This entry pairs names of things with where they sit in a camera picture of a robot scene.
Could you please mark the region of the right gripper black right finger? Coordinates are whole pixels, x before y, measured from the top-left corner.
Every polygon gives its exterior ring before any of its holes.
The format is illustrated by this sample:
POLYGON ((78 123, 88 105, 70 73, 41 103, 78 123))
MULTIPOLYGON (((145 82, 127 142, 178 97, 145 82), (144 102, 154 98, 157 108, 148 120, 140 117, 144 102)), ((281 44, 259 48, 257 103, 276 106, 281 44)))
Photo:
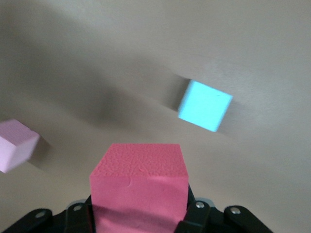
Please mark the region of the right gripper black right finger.
POLYGON ((194 197, 188 189, 187 212, 176 233, 271 233, 271 230, 243 206, 233 205, 223 212, 194 197))

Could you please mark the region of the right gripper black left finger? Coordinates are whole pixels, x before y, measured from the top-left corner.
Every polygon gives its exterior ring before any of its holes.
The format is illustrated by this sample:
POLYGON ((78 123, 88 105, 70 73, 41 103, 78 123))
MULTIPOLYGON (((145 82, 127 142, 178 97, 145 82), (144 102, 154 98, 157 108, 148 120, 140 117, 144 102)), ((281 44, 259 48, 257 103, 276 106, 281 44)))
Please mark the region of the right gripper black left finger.
POLYGON ((35 209, 24 215, 4 233, 94 233, 95 225, 89 202, 72 204, 54 215, 50 209, 35 209))

